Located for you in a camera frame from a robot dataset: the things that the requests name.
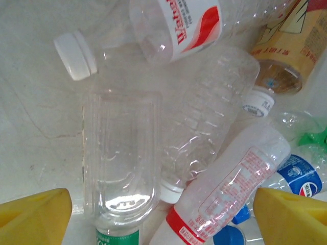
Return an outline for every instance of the yellow label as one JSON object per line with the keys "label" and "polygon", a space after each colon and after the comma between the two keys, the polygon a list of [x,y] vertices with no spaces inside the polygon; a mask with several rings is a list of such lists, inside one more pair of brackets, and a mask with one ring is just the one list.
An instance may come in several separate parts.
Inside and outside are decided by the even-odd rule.
{"label": "yellow label", "polygon": [[326,46],[327,0],[298,0],[284,20],[267,25],[252,55],[291,66],[306,81]]}

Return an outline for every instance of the bottle cap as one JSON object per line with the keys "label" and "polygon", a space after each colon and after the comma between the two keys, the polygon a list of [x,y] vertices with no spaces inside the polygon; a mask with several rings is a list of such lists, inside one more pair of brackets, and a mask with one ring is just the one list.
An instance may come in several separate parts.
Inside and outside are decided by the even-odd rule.
{"label": "bottle cap", "polygon": [[253,116],[266,117],[274,104],[275,100],[271,95],[262,91],[253,90],[246,98],[243,109]]}
{"label": "bottle cap", "polygon": [[160,199],[170,204],[177,203],[184,191],[183,188],[174,186],[163,179],[161,179],[160,186],[161,186]]}
{"label": "bottle cap", "polygon": [[242,232],[233,226],[226,226],[214,236],[214,244],[245,245]]}
{"label": "bottle cap", "polygon": [[298,145],[318,144],[327,150],[327,128],[321,133],[305,133]]}
{"label": "bottle cap", "polygon": [[243,223],[244,221],[247,221],[251,218],[250,210],[245,205],[240,212],[231,220],[235,225],[238,225],[240,223]]}
{"label": "bottle cap", "polygon": [[54,43],[73,80],[83,80],[98,71],[96,59],[80,31],[63,34]]}

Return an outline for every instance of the crushed plastic bottle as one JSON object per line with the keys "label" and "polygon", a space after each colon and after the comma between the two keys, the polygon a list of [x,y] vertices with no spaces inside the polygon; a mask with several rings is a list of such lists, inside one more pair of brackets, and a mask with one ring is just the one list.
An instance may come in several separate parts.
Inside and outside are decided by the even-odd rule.
{"label": "crushed plastic bottle", "polygon": [[284,16],[293,0],[131,0],[130,19],[151,64],[167,64]]}
{"label": "crushed plastic bottle", "polygon": [[271,126],[248,127],[187,187],[150,245],[203,244],[232,220],[289,154],[289,144]]}
{"label": "crushed plastic bottle", "polygon": [[213,49],[191,85],[165,117],[161,199],[174,204],[188,181],[215,160],[246,94],[252,89],[259,64],[235,47]]}
{"label": "crushed plastic bottle", "polygon": [[96,244],[142,244],[140,225],[160,196],[159,113],[157,93],[107,90],[84,100],[84,213]]}

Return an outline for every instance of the white bottle cap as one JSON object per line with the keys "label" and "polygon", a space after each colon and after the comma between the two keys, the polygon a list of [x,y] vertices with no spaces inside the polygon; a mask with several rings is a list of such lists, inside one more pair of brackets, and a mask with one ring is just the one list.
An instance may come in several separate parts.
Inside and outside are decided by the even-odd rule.
{"label": "white bottle cap", "polygon": [[160,186],[161,186],[160,199],[170,204],[177,203],[184,191],[183,188],[174,186],[163,179],[161,179]]}
{"label": "white bottle cap", "polygon": [[253,116],[266,117],[274,104],[274,98],[268,93],[253,90],[246,98],[243,109]]}
{"label": "white bottle cap", "polygon": [[63,34],[54,43],[63,64],[75,81],[88,78],[98,71],[96,58],[80,31]]}

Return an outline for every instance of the blue label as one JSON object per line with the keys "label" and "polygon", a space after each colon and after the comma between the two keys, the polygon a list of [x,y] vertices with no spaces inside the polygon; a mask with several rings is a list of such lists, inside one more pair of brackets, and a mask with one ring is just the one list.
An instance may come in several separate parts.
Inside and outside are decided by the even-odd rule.
{"label": "blue label", "polygon": [[321,192],[322,182],[316,170],[299,156],[291,155],[277,173],[284,177],[294,194],[311,198]]}

